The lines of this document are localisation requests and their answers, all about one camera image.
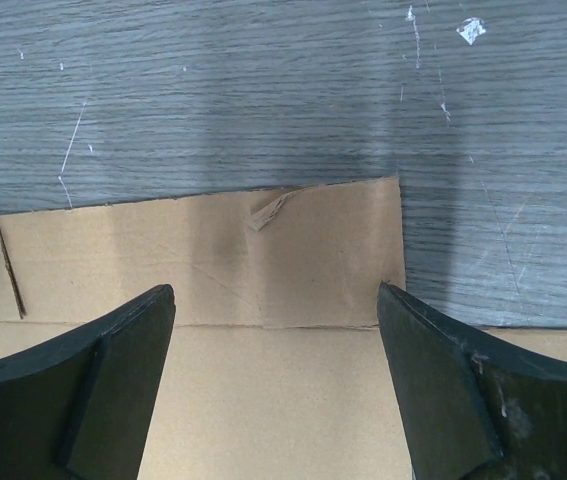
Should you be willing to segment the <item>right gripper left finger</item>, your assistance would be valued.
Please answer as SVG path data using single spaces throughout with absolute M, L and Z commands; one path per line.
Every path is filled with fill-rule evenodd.
M 135 479 L 175 319 L 158 285 L 0 359 L 0 479 Z

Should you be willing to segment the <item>cardboard box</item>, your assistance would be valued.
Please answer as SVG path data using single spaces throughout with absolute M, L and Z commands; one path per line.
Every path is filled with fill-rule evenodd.
M 382 283 L 406 291 L 393 177 L 1 215 L 0 359 L 169 285 L 135 479 L 416 479 Z M 567 362 L 567 331 L 467 325 Z

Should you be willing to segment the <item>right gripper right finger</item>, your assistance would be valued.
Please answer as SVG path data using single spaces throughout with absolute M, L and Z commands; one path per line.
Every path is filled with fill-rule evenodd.
M 416 479 L 567 479 L 567 362 L 382 283 L 377 317 Z

